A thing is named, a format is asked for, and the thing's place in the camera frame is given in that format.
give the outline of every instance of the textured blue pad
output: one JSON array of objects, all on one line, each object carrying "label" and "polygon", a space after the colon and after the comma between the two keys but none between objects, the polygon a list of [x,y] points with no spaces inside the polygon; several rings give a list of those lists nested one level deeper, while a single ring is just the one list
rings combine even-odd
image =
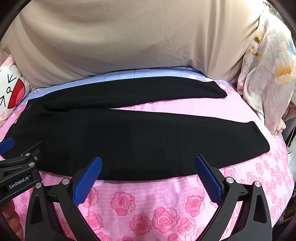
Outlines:
[{"label": "textured blue pad", "polygon": [[76,207],[85,202],[87,195],[98,178],[101,170],[102,160],[101,158],[96,157],[74,187],[72,201]]},{"label": "textured blue pad", "polygon": [[195,157],[194,167],[211,201],[220,206],[223,202],[223,189],[200,156]]},{"label": "textured blue pad", "polygon": [[15,146],[15,141],[13,138],[9,138],[5,141],[0,142],[0,155],[2,155],[4,152],[10,150]]}]

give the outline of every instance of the human hand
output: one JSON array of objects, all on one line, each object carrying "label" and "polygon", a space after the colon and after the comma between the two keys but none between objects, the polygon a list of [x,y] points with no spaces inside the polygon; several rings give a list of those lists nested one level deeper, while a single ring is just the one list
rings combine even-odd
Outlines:
[{"label": "human hand", "polygon": [[20,217],[15,211],[14,202],[11,200],[5,203],[0,209],[1,213],[7,219],[7,222],[12,230],[19,238],[22,238],[24,236],[24,232],[20,224]]}]

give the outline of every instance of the cartoon pillow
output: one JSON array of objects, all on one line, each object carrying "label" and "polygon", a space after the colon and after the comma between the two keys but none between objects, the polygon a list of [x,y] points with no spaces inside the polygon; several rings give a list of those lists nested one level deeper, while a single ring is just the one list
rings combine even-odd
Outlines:
[{"label": "cartoon pillow", "polygon": [[17,68],[12,55],[0,67],[0,126],[30,92],[32,86]]}]

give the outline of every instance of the pink bed sheet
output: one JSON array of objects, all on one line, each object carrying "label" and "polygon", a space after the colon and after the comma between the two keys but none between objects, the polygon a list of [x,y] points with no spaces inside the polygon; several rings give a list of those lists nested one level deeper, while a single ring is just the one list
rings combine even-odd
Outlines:
[{"label": "pink bed sheet", "polygon": [[[228,93],[225,99],[160,101],[121,109],[211,116],[238,122],[254,121],[268,140],[270,151],[220,171],[239,183],[260,181],[274,225],[294,188],[293,177],[287,166],[285,143],[281,135],[270,134],[233,88],[218,84]],[[0,140],[25,107],[26,104],[22,104],[16,108],[0,129]],[[45,185],[57,184],[64,178],[46,172],[41,172],[41,175]],[[31,192],[29,190],[14,199],[23,227]],[[237,203],[221,239],[230,235],[240,208],[241,203]],[[58,204],[56,209],[66,235],[75,240]],[[197,175],[152,182],[97,180],[85,203],[79,205],[82,215],[101,241],[195,241],[216,209],[217,205],[210,201]]]}]

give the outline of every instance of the beige sheet backdrop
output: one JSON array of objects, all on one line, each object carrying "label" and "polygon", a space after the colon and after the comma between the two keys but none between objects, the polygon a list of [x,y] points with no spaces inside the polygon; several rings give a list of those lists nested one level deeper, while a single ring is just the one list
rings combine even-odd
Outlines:
[{"label": "beige sheet backdrop", "polygon": [[1,42],[35,87],[110,71],[192,66],[235,82],[260,0],[33,0]]}]

